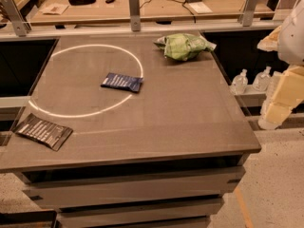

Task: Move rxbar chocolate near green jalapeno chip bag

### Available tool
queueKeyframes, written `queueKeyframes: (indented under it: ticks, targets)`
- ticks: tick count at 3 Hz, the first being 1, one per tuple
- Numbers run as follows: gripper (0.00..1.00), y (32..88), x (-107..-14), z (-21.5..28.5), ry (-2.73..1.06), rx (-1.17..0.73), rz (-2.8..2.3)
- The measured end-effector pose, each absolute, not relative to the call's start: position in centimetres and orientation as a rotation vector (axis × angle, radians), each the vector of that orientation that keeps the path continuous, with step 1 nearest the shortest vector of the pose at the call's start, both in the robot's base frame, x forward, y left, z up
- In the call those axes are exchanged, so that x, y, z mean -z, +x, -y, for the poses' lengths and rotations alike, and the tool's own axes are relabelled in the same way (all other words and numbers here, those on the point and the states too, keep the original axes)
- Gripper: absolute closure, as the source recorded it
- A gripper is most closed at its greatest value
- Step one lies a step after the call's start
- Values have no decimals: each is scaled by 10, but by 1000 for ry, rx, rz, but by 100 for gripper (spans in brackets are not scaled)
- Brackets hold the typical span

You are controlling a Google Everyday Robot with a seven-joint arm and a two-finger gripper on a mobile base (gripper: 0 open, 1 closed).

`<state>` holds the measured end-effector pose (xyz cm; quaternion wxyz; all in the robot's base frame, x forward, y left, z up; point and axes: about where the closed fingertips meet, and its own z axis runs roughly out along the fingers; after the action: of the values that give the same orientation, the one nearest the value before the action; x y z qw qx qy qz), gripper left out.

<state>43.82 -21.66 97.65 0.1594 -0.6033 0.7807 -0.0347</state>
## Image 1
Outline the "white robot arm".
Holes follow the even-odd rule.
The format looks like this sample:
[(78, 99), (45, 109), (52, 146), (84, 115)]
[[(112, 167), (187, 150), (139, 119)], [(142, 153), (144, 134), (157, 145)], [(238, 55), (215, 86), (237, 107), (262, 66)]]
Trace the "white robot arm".
[(260, 128), (276, 129), (304, 101), (304, 0), (257, 48), (276, 51), (278, 58), (289, 65), (282, 73), (273, 74), (258, 119)]

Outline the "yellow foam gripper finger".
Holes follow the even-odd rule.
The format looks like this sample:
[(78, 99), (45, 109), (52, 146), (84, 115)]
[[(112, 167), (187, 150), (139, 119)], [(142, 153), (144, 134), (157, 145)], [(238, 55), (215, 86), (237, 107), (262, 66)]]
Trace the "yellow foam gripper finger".
[(263, 51), (278, 51), (278, 37), (280, 31), (281, 26), (278, 26), (269, 35), (260, 40), (256, 47)]
[(304, 66), (291, 65), (283, 73), (275, 72), (260, 111), (259, 127), (276, 129), (303, 101)]

